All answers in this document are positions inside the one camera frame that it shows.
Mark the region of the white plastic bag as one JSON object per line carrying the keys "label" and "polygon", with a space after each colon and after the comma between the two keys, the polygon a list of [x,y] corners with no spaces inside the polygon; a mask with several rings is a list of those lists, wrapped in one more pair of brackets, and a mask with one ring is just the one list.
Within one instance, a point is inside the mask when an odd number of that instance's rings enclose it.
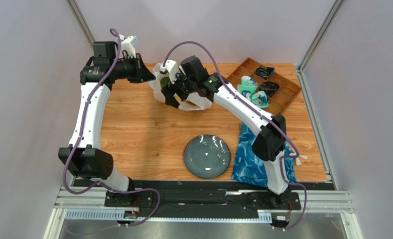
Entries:
{"label": "white plastic bag", "polygon": [[[153,89],[153,97],[162,103],[165,103],[165,97],[161,92],[160,79],[168,75],[159,72],[161,63],[157,63],[153,68],[155,80],[149,81],[149,86]],[[199,96],[197,93],[191,93],[186,101],[181,101],[177,94],[174,95],[180,103],[179,109],[183,111],[203,111],[212,106],[212,102],[207,98]]]}

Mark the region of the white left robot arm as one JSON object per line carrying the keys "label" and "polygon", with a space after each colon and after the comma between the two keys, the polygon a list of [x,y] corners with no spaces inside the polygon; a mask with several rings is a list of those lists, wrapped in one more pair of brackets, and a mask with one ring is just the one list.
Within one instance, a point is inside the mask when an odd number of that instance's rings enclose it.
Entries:
{"label": "white left robot arm", "polygon": [[64,164],[63,186],[71,194],[78,192],[68,187],[67,173],[113,193],[131,194],[134,190],[133,181],[114,168],[113,156],[101,150],[101,129],[105,106],[116,80],[138,84],[155,79],[136,52],[136,43],[135,36],[120,43],[94,42],[94,55],[80,72],[81,101],[76,126],[68,146],[58,151]]}

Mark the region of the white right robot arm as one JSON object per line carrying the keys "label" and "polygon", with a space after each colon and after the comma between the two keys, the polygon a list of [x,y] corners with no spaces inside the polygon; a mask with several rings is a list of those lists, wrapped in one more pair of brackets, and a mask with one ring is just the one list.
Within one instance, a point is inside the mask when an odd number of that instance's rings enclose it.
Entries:
{"label": "white right robot arm", "polygon": [[199,58],[191,56],[177,64],[173,60],[162,63],[159,72],[169,76],[169,82],[161,89],[165,103],[178,108],[191,93],[207,98],[227,109],[243,122],[256,138],[253,153],[263,161],[267,175],[267,188],[284,201],[290,195],[290,182],[284,168],[286,123],[276,116],[255,106],[244,98],[231,83],[218,72],[209,74]]}

